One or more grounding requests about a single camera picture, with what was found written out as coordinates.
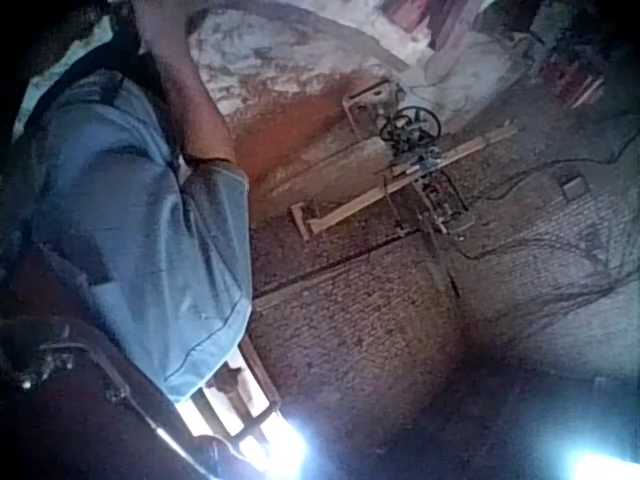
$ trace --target blue shirt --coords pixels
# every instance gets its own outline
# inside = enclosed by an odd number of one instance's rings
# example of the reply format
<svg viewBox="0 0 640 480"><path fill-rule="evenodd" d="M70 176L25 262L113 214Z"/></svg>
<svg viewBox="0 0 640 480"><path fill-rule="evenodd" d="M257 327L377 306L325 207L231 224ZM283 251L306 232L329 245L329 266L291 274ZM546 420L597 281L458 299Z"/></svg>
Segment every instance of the blue shirt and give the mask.
<svg viewBox="0 0 640 480"><path fill-rule="evenodd" d="M248 182L226 161L179 182L160 118L118 73L76 83L20 140L13 161L22 166L0 186L0 228L14 241L6 259L18 248L17 223L29 222L96 326L179 402L247 326Z"/></svg>

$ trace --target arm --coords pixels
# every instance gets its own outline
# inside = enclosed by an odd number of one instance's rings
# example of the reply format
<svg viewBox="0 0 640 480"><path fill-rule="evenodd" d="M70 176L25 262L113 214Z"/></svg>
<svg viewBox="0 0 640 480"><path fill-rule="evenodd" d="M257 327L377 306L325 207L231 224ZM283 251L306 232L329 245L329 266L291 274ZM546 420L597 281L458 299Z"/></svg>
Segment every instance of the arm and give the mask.
<svg viewBox="0 0 640 480"><path fill-rule="evenodd" d="M183 2L134 0L133 7L140 36L158 66L185 157L235 163L227 124L191 58Z"/></svg>

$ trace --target shirt sleeve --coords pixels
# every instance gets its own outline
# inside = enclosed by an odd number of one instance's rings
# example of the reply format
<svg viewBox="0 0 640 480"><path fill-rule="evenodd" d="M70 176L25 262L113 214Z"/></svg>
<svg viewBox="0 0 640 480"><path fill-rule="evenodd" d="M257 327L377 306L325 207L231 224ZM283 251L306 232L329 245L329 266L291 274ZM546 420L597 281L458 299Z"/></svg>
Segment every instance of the shirt sleeve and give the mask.
<svg viewBox="0 0 640 480"><path fill-rule="evenodd" d="M249 182L231 162L211 160L193 169L182 185L188 229L200 229L217 249L246 297L251 299Z"/></svg>

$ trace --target wooden board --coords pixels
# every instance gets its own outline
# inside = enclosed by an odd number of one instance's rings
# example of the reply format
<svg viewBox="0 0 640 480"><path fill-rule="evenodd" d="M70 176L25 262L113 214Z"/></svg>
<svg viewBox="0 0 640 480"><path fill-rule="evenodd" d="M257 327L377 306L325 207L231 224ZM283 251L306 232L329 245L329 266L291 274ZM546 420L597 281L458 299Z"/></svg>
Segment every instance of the wooden board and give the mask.
<svg viewBox="0 0 640 480"><path fill-rule="evenodd" d="M471 155L472 153L482 150L483 148L486 148L493 143L504 140L505 138L509 138L515 135L517 132L518 129L515 126L506 125L504 127L497 128L496 130L493 130L486 135L476 137L473 140L463 143L462 145L446 152L443 156L442 161L438 165L438 168L446 167L456 160ZM391 182L387 185L386 188L372 188L368 192L365 192L359 197L351 200L350 202L336 208L331 213L325 215L322 218L313 218L307 220L309 228L311 229L311 232L316 235L350 217L354 213L359 212L363 208L366 208L369 205L377 202L378 200L382 200L386 195L406 187L414 180L416 180L420 175L423 175L423 172L418 171L418 167L415 167L413 171L407 171L407 174L404 177Z"/></svg>

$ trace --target electrical cable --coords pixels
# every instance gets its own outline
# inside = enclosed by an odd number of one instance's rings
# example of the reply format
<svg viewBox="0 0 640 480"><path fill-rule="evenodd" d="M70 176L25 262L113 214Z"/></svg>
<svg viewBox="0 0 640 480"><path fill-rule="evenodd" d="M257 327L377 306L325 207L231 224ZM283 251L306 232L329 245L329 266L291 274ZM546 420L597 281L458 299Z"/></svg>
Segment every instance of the electrical cable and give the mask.
<svg viewBox="0 0 640 480"><path fill-rule="evenodd" d="M606 160L596 160L596 159L593 159L593 158L555 159L555 160L550 160L548 162L544 162L544 163L535 165L535 166L533 166L531 168L527 168L527 169L522 170L520 172L514 173L512 175L509 175L504 180L501 180L500 182L493 183L493 184L483 188L482 190L480 190L479 193L477 193L476 195L473 195L469 199L469 203L471 205L473 205L473 204L477 203L480 200L489 200L489 201L504 200L511 192L513 192L518 186L520 186L525 180L527 180L533 174L542 172L542 171L547 170L547 169L552 168L552 167L557 167L558 165L567 165L567 164L575 164L575 163L590 163L590 164L603 165L603 166L614 165L615 163L617 163L622 158L622 156L627 151L627 149L639 137L640 137L640 129L637 130L631 137L629 137L629 139L627 139L627 141L624 142L624 144L622 145L622 147L620 148L620 150L618 150L618 152L616 154L614 154L613 156L611 156L610 158L608 158ZM489 196L490 192L495 191L495 190L500 189L500 188L503 188L505 186L507 186L507 188L502 193L500 193L498 195L495 195L495 196Z"/></svg>

